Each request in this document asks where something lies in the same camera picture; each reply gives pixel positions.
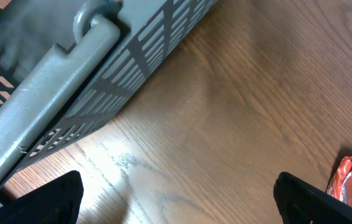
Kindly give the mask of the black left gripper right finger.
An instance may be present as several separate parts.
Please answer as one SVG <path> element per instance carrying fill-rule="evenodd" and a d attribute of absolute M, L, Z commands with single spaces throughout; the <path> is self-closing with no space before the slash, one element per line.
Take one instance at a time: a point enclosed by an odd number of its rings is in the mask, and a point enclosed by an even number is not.
<path fill-rule="evenodd" d="M 286 224 L 352 223 L 352 208 L 288 172 L 274 184 L 274 199 Z"/>

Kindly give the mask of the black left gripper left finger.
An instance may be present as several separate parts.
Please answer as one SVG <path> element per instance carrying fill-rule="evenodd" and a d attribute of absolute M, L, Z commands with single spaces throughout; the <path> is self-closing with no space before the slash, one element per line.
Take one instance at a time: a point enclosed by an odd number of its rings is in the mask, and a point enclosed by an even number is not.
<path fill-rule="evenodd" d="M 0 207 L 0 224 L 76 224 L 82 197 L 82 179 L 73 170 Z"/>

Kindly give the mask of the orange snack bar wrapper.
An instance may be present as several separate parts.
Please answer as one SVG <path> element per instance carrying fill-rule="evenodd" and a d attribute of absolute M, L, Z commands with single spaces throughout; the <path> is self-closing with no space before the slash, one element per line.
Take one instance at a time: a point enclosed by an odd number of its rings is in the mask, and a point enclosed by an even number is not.
<path fill-rule="evenodd" d="M 352 156 L 342 158 L 327 186 L 326 193 L 352 207 Z"/>

